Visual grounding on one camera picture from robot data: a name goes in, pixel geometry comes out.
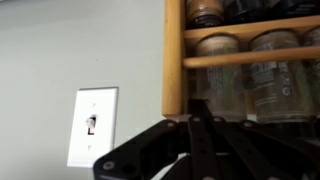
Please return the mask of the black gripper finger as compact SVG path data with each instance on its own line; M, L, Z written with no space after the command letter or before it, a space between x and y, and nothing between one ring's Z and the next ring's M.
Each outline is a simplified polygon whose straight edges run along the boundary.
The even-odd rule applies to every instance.
M203 100L189 100L188 131L190 136L194 180L220 180L212 139L206 128L207 112Z

